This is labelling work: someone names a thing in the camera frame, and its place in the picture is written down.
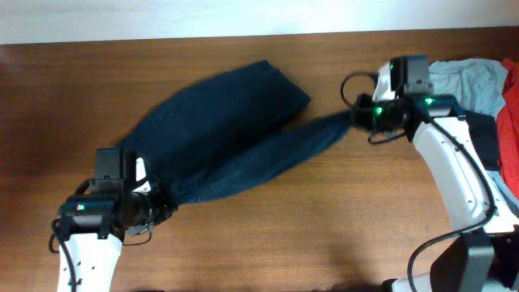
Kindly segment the navy blue shorts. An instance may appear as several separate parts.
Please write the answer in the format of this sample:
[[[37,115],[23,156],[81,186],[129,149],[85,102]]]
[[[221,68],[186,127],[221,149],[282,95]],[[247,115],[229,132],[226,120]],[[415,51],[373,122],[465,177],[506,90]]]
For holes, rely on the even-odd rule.
[[[176,204],[237,195],[344,137],[342,111],[286,130],[311,98],[263,60],[175,93],[118,142],[143,155]]]

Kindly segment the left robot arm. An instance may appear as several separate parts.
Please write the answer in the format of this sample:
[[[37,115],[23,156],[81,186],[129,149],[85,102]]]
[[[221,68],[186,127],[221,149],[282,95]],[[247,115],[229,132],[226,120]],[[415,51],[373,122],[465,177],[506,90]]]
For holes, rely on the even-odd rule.
[[[151,235],[178,206],[143,155],[99,148],[95,171],[58,209],[59,291],[108,291],[126,236]]]

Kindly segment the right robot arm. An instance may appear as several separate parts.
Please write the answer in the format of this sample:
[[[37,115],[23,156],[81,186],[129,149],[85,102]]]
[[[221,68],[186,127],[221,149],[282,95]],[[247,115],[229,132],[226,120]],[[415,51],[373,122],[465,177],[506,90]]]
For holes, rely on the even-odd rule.
[[[485,171],[456,98],[433,93],[425,55],[392,58],[370,77],[375,91],[353,104],[354,125],[415,146],[453,228],[421,244],[405,278],[384,281],[383,290],[516,291],[518,217]]]

